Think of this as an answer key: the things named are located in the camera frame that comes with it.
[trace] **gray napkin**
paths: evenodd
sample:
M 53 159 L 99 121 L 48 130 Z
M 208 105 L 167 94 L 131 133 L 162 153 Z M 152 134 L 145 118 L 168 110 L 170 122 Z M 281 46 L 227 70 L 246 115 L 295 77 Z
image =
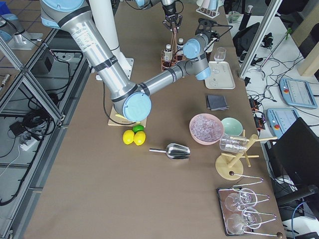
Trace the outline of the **gray napkin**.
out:
M 208 95 L 206 97 L 207 108 L 212 111 L 227 110 L 228 105 L 224 96 Z

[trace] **computer monitor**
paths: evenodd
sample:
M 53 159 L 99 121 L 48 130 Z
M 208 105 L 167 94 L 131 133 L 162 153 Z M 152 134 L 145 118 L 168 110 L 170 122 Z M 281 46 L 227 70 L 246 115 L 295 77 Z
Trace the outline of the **computer monitor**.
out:
M 319 188 L 319 138 L 302 118 L 298 118 L 272 147 L 290 179 L 300 191 L 307 186 Z M 319 194 L 303 198 L 319 220 Z
M 242 29 L 233 37 L 233 43 L 236 48 L 236 55 L 240 56 L 243 51 L 248 51 L 256 32 L 259 28 L 259 22 Z

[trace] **white desk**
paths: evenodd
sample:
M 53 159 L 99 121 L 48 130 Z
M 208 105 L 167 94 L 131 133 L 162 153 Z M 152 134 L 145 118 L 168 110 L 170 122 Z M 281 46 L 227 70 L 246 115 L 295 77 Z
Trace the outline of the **white desk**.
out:
M 242 17 L 240 17 L 237 21 L 232 23 L 233 28 L 230 30 L 232 36 L 234 36 L 238 32 L 238 28 L 239 28 L 241 19 L 242 19 Z M 262 19 L 263 19 L 263 16 L 251 16 L 247 26 L 255 24 L 256 22 L 261 22 Z M 273 19 L 269 29 L 267 30 L 267 33 L 271 32 L 273 37 L 274 37 L 273 47 L 278 44 L 278 42 L 282 39 L 282 37 L 284 36 L 286 31 L 287 30 L 286 30 L 284 24 L 281 22 L 280 18 L 275 17 Z M 265 59 L 270 54 L 270 52 L 271 51 L 269 49 L 260 47 L 257 51 L 257 57 L 263 57 Z M 290 35 L 288 36 L 287 40 L 284 40 L 281 43 L 281 45 L 277 48 L 277 50 L 273 54 L 273 57 L 277 58 L 281 62 L 294 61 L 299 56 L 301 56 L 301 54 L 299 55 L 299 49 L 295 45 L 295 43 Z M 291 71 L 289 71 L 286 74 L 286 76 L 291 77 L 293 79 L 306 80 L 309 83 L 312 83 L 312 84 L 310 84 L 310 87 L 312 89 L 313 94 L 319 95 L 318 80 L 315 78 L 315 76 L 302 77 L 299 75 L 297 68 L 300 66 L 301 62 L 299 62 Z M 273 73 L 272 73 L 274 75 L 278 75 L 278 74 L 287 70 L 287 68 L 285 68 L 282 64 L 278 67 L 275 67 L 277 65 L 278 65 L 278 63 L 276 63 L 274 61 L 268 61 L 265 64 L 265 66 L 263 67 L 263 71 L 266 73 L 266 76 L 268 76 L 272 73 L 272 67 L 274 67 Z M 288 67 L 291 67 L 291 66 L 293 66 L 293 62 L 287 62 L 286 65 Z M 248 84 L 248 86 L 246 87 L 247 94 L 249 94 L 249 95 L 255 94 L 254 92 L 250 92 L 250 91 L 256 91 L 259 94 L 263 93 L 264 88 L 266 87 L 266 80 L 262 81 L 262 74 L 260 72 L 257 72 L 257 71 L 247 72 L 245 74 L 245 77 L 251 78 L 251 80 L 250 80 L 251 83 Z M 268 78 L 269 85 L 272 84 L 273 82 L 274 81 L 272 81 L 271 79 Z M 271 87 L 270 90 L 274 96 L 274 99 L 277 102 L 273 102 L 271 100 L 264 99 L 262 101 L 264 108 L 263 109 L 261 108 L 260 109 L 261 111 L 266 112 L 266 110 L 268 108 L 288 108 L 288 107 L 291 107 L 283 101 L 283 98 L 281 96 L 281 93 L 279 91 L 278 86 Z M 308 112 L 310 114 L 319 116 L 319 109 L 308 109 L 308 108 L 301 108 L 301 107 L 297 107 L 297 108 L 301 109 L 305 112 Z M 307 115 L 301 111 L 298 111 L 298 113 L 299 113 L 300 117 L 302 117 L 308 125 L 313 125 L 313 124 L 319 123 L 319 118 Z M 260 137 L 273 136 L 272 129 L 269 127 L 268 123 L 265 125 L 265 127 L 266 127 L 266 129 L 261 131 Z M 319 136 L 319 126 L 312 127 L 312 130 L 314 131 L 314 133 L 317 136 Z M 288 226 L 287 227 L 288 229 L 291 229 L 291 220 L 284 221 L 283 224 Z M 314 232 L 314 231 L 317 231 L 317 233 L 319 234 L 319 222 L 318 222 L 318 220 L 311 220 L 311 219 L 306 218 L 306 217 L 298 217 L 298 218 L 294 219 L 294 230 L 298 231 L 301 235 L 308 233 L 308 232 Z M 287 236 L 292 237 L 292 233 L 287 233 Z

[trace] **label on robot arm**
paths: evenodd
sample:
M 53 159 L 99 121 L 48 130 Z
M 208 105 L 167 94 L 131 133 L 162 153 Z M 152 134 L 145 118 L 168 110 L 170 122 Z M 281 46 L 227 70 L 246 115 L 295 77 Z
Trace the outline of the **label on robot arm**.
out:
M 73 39 L 79 45 L 82 52 L 86 52 L 96 46 L 97 39 L 87 26 L 82 26 L 72 34 Z

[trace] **bowl of ice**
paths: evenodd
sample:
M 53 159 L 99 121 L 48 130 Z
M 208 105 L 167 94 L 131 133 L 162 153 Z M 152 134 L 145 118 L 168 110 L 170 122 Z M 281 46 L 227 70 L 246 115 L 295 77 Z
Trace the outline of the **bowl of ice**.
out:
M 198 114 L 190 120 L 189 131 L 196 142 L 211 145 L 221 139 L 224 134 L 224 127 L 216 116 Z

